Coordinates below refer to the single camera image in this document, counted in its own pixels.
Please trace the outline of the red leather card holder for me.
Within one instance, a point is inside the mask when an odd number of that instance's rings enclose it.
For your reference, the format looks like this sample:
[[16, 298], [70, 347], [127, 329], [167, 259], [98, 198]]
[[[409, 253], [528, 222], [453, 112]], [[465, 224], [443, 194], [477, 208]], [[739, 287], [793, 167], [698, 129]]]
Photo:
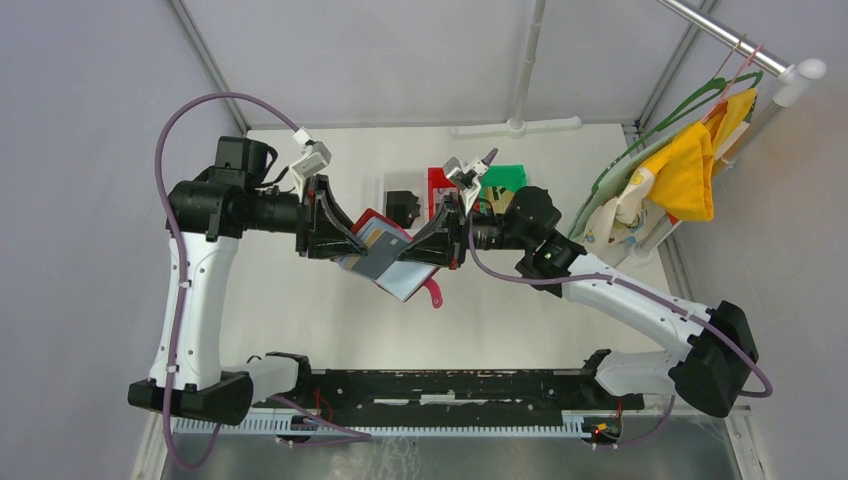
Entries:
[[[352, 231], [365, 244], [366, 236], [374, 228], [377, 227], [384, 228], [387, 230], [394, 230], [402, 235], [405, 235], [409, 239], [408, 244], [410, 244], [412, 241], [412, 237], [406, 230], [399, 227], [390, 219], [373, 209], [367, 209], [363, 212], [360, 218], [354, 223]], [[351, 256], [359, 255], [339, 257], [334, 259], [334, 262], [343, 271], [351, 273], [360, 278], [364, 278], [344, 268], [343, 263]], [[408, 301], [421, 288], [424, 288], [430, 296], [430, 302], [432, 307], [434, 309], [439, 309], [443, 306], [444, 300], [440, 286], [434, 280], [434, 275], [437, 272], [438, 268], [436, 266], [415, 262], [398, 261], [396, 259], [395, 262], [377, 280], [370, 280], [367, 278], [364, 279], [372, 281], [384, 292], [388, 293], [389, 295], [393, 296], [401, 302]]]

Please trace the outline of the silver credit card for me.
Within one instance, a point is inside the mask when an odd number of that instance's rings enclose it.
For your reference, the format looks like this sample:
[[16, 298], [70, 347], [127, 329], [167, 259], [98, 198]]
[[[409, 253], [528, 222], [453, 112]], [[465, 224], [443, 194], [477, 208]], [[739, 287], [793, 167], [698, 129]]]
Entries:
[[377, 280], [396, 260], [409, 239], [394, 230], [374, 228], [365, 238], [365, 255], [351, 256], [344, 268], [361, 277]]

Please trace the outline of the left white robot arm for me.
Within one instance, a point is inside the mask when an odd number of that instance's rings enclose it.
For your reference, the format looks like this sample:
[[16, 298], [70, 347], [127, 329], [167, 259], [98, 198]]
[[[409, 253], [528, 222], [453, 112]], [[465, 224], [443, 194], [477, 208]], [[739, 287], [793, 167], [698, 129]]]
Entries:
[[146, 378], [128, 389], [137, 408], [213, 424], [237, 425], [251, 406], [278, 395], [290, 407], [314, 394], [304, 355], [270, 352], [224, 366], [220, 336], [228, 279], [249, 230], [291, 234], [296, 252], [335, 260], [366, 248], [338, 207], [324, 168], [326, 146], [297, 133], [301, 152], [288, 168], [294, 188], [282, 191], [268, 172], [276, 150], [266, 143], [221, 137], [214, 163], [178, 182], [167, 203], [171, 275], [160, 345]]

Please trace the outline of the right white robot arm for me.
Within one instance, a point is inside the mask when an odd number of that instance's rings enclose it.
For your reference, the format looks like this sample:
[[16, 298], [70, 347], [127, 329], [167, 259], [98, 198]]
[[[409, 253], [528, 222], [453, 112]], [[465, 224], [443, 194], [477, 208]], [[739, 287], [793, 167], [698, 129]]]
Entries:
[[502, 214], [477, 212], [451, 195], [397, 258], [449, 269], [471, 259], [494, 278], [592, 307], [659, 345], [601, 354], [577, 382], [591, 408], [616, 396], [666, 395], [723, 418], [741, 397], [773, 394], [739, 306], [709, 307], [645, 285], [560, 233], [560, 218], [548, 192], [535, 186], [520, 188]]

